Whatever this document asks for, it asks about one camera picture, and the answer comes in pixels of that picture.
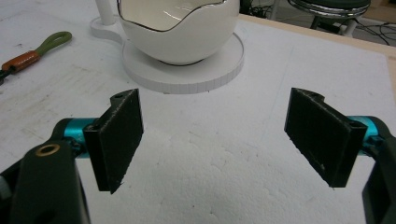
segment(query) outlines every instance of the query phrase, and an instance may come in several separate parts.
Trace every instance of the white ceramic cup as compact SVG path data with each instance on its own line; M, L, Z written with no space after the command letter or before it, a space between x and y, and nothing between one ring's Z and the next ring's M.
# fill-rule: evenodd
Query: white ceramic cup
M129 40L164 63L197 63L233 34L239 0L118 0Z

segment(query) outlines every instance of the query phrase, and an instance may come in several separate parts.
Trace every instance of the floor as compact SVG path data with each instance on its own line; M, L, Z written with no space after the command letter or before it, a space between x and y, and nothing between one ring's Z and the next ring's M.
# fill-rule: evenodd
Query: floor
M259 17L269 17L271 8L266 6L262 10L255 11ZM314 16L304 13L301 10L291 7L279 7L276 13L276 20L285 22L287 24L297 25L309 28ZM353 37L370 42L375 42L383 45L390 45L396 47L396 24L385 24L382 21L373 21L369 19L360 18L360 23L353 32Z

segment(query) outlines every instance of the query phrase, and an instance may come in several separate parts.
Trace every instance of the stool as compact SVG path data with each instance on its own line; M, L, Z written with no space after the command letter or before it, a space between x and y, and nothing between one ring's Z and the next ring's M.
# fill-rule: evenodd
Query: stool
M363 15L370 6L370 0L288 0L289 3L304 12L315 16L311 29L317 29L320 19L354 19ZM342 35L352 36L356 27L354 20L348 21Z

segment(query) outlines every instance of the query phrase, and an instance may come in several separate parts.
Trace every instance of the white table surface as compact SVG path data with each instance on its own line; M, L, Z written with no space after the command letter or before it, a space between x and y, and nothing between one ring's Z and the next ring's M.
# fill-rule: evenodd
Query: white table surface
M0 62L52 33L74 36L0 86L0 170L46 141L60 119L99 117L111 95L139 88L145 133L119 190L99 192L90 161L77 161L92 223L365 222L361 191L373 161L358 157L346 188L331 189L283 127L298 87L346 115L377 116L395 133L384 55L239 21L246 58L233 81L162 94L126 75L119 44L90 34L96 17L94 1L0 3Z

